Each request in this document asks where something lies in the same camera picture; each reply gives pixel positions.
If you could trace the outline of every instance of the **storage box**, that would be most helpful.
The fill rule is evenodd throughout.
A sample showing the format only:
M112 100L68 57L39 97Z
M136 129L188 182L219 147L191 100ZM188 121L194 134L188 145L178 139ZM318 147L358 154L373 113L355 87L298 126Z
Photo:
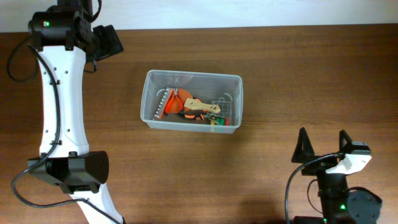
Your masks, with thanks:
M163 116L162 119L155 118L155 112L168 87L187 90L203 103L224 101L219 106L221 111L230 111L229 126L210 125L208 120L187 120L176 114ZM242 112L243 83L238 75L165 70L151 70L147 74L142 93L141 119L150 128L232 134L241 125Z

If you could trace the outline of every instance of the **brown table surface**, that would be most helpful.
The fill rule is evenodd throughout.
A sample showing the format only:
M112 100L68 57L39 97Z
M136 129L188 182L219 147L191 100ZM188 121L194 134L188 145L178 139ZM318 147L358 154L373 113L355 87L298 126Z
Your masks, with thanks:
M317 154L338 150L347 130L373 150L348 177L384 199L379 223L398 214L398 24L118 31L122 54L83 78L85 130L91 151L109 155L108 188L127 223L272 223L284 219L287 179L299 129ZM42 86L6 75L12 48L27 36L0 34L0 223L86 223L76 204L31 208L13 196L11 179L38 156ZM33 71L24 47L12 69ZM149 129L140 119L149 70L237 74L244 111L232 134ZM298 175L290 217L320 216L307 202L313 177ZM31 176L18 188L49 203L68 195ZM317 208L315 185L310 198Z

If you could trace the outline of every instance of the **wood grain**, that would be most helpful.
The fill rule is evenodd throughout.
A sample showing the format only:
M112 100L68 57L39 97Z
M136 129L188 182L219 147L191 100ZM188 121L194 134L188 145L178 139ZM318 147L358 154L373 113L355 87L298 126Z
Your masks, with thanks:
M290 158L306 127L317 154L338 150L338 132L366 141L373 159L349 176L384 199L379 223L398 215L398 25L125 30L124 52L83 78L85 129L92 151L110 160L108 188L127 223L273 223L284 218ZM0 223L86 223L77 205L25 206L11 179L38 155L40 78L18 84L5 73L12 48L27 34L0 34ZM28 49L18 76L33 71ZM152 130L140 119L151 69L240 75L241 127L233 135ZM297 176L290 216L318 216ZM32 177L18 185L38 203L65 200ZM320 207L315 187L311 199Z

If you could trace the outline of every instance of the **white wall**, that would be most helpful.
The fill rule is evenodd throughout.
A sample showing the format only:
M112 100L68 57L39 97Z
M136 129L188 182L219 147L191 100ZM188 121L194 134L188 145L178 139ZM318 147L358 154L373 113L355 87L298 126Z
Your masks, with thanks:
M1 0L0 32L27 31L33 13L56 2ZM398 22L398 0L103 0L93 25L169 29L392 22Z

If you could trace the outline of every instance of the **beige tool handle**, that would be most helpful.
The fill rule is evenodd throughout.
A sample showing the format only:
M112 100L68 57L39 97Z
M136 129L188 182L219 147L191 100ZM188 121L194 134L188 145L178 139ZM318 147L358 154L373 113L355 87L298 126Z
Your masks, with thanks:
M209 105L207 103L200 103L199 101L194 100L192 98L187 98L184 107L190 110L207 110L212 113L219 113L221 111L218 105Z

